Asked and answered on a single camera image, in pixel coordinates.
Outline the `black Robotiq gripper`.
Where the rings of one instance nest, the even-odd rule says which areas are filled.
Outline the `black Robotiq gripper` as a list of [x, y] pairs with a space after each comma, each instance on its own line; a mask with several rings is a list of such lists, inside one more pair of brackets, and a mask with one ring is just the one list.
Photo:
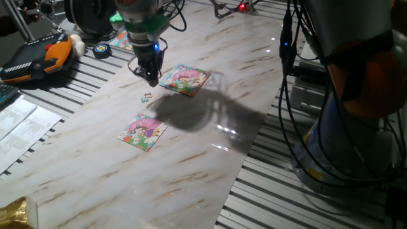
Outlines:
[[162, 50], [157, 41], [132, 47], [138, 63], [137, 76], [150, 83], [152, 87], [157, 86], [166, 48]]

